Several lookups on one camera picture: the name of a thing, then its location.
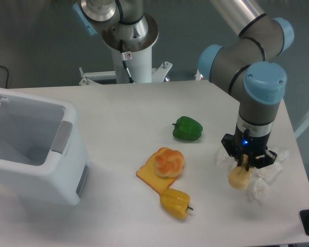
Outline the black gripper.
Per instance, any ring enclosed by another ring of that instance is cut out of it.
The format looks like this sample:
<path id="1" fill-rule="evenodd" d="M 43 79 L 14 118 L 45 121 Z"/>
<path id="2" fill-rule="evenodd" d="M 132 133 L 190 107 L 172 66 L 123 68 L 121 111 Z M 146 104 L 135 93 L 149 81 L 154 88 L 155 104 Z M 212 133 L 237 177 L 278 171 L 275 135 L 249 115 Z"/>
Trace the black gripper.
<path id="1" fill-rule="evenodd" d="M 252 168 L 261 169 L 272 165 L 276 161 L 277 154 L 268 150 L 267 143 L 270 134 L 255 137 L 250 129 L 241 131 L 235 128 L 233 135 L 226 133 L 221 140 L 227 154 L 237 161 L 237 166 L 243 167 L 243 155 L 248 156 L 247 171 Z"/>

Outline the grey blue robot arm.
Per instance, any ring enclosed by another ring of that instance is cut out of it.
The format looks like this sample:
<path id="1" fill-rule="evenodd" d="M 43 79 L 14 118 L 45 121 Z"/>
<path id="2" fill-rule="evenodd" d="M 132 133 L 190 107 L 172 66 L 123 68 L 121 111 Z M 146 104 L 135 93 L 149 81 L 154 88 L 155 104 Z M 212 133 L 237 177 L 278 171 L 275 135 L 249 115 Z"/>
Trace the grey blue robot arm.
<path id="1" fill-rule="evenodd" d="M 285 70 L 271 59 L 294 40 L 291 24 L 269 18 L 256 1 L 213 1 L 239 37 L 235 45 L 207 47 L 197 69 L 239 102 L 234 134 L 222 145 L 244 170 L 272 165 L 276 153 L 267 142 L 285 94 Z M 152 46 L 159 32 L 143 1 L 78 1 L 78 15 L 111 48 L 117 83 L 153 82 Z"/>

